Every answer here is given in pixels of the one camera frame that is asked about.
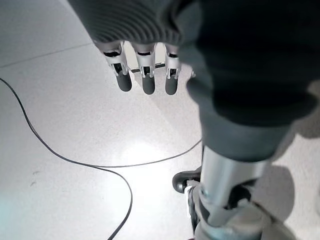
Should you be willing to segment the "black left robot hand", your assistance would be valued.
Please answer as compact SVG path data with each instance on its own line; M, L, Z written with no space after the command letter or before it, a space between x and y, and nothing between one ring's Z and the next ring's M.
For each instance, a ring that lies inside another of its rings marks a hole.
M178 47L195 77L203 145L231 162L272 157L317 106L317 0L72 0L101 49L117 40Z

